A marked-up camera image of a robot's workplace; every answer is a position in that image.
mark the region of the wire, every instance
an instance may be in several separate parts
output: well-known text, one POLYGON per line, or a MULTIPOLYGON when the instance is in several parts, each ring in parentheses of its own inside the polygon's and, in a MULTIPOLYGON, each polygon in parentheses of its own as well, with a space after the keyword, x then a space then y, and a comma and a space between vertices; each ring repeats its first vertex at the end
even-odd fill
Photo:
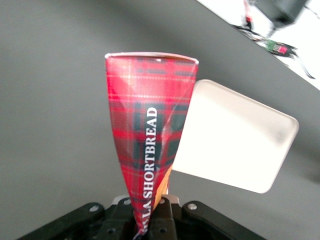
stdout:
POLYGON ((304 65, 304 63, 302 62, 302 59, 299 57, 299 55, 294 52, 293 55, 299 60, 301 67, 303 68, 305 74, 310 78, 310 79, 316 79, 315 77, 311 76, 311 74, 308 72, 306 66, 304 65))
POLYGON ((245 28, 245 27, 243 27, 243 26, 237 26, 237 25, 232 25, 233 27, 235 27, 236 29, 239 29, 239 30, 241 30, 241 31, 244 31, 244 32, 246 32, 246 33, 249 33, 249 35, 248 34, 246 34, 248 37, 250 37, 253 41, 255 41, 255 42, 259 42, 259 41, 264 41, 264 40, 266 40, 266 38, 264 37, 264 36, 262 36, 261 34, 259 34, 259 33, 257 33, 257 32, 254 32, 254 31, 252 31, 252 30, 250 30, 249 28, 245 28))
POLYGON ((276 26, 273 25, 272 29, 269 31, 269 33, 266 35, 266 38, 269 39, 275 32, 278 30, 276 26))
POLYGON ((320 20, 320 16, 318 15, 318 13, 316 13, 315 11, 313 11, 311 8, 309 8, 307 5, 304 5, 304 7, 306 9, 308 9, 309 11, 311 11, 319 20, 320 20))

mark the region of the cable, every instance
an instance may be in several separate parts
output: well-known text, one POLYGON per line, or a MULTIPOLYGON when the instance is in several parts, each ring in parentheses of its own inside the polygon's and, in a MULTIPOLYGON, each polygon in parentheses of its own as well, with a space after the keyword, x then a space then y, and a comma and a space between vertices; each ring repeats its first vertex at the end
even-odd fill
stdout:
POLYGON ((233 27, 235 27, 236 29, 239 29, 241 31, 245 31, 246 33, 249 33, 250 35, 247 35, 248 37, 250 37, 253 41, 255 42, 259 42, 259 41, 264 41, 266 40, 266 38, 264 36, 262 36, 261 34, 254 32, 252 30, 250 30, 249 28, 245 28, 243 26, 237 26, 237 25, 232 25, 233 27))
POLYGON ((278 30, 276 26, 273 25, 272 29, 269 31, 269 33, 266 35, 266 38, 269 39, 275 32, 278 30))
POLYGON ((320 20, 320 16, 318 15, 318 13, 316 13, 315 11, 313 11, 311 8, 309 8, 307 5, 304 5, 304 7, 306 9, 308 9, 309 11, 311 11, 319 20, 320 20))
POLYGON ((245 12, 245 22, 246 22, 246 26, 252 30, 253 26, 253 21, 252 21, 252 15, 251 15, 251 9, 250 9, 250 5, 247 2, 247 0, 243 0, 243 4, 244 4, 244 12, 245 12))
POLYGON ((304 63, 302 62, 302 59, 299 57, 299 55, 294 52, 293 55, 299 60, 301 67, 303 68, 305 74, 310 78, 310 79, 316 79, 314 76, 311 76, 311 74, 308 72, 306 66, 304 65, 304 63))

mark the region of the metal screw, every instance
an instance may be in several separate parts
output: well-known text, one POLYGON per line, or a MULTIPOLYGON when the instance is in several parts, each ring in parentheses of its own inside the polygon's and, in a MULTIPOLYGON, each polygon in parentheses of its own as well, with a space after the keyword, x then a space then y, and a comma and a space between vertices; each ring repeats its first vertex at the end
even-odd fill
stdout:
POLYGON ((93 213, 93 212, 97 211, 98 209, 99 209, 99 206, 94 205, 94 206, 90 207, 89 212, 93 213))
POLYGON ((129 204, 131 204, 131 200, 130 200, 130 199, 125 200, 125 201, 123 202, 123 204, 124 204, 124 205, 129 205, 129 204))
POLYGON ((197 209, 197 205, 195 205, 194 203, 190 203, 190 204, 188 205, 188 209, 190 209, 190 210, 196 210, 196 209, 197 209))

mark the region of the gray floor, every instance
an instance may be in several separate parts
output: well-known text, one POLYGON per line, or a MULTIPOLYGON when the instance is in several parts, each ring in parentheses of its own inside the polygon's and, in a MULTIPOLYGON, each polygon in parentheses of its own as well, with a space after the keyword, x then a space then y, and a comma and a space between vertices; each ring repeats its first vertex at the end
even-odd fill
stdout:
POLYGON ((126 194, 104 54, 128 51, 198 58, 199 78, 300 123, 269 192, 173 172, 171 194, 269 240, 320 239, 320 92, 274 57, 193 0, 0 0, 1 240, 126 194))

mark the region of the white plastic card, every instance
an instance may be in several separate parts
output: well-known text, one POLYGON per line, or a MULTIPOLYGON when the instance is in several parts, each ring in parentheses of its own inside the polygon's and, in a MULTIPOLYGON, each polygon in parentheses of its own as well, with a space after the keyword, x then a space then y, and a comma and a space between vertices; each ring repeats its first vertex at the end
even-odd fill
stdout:
POLYGON ((298 121, 211 80, 195 84, 173 170, 267 192, 298 121))

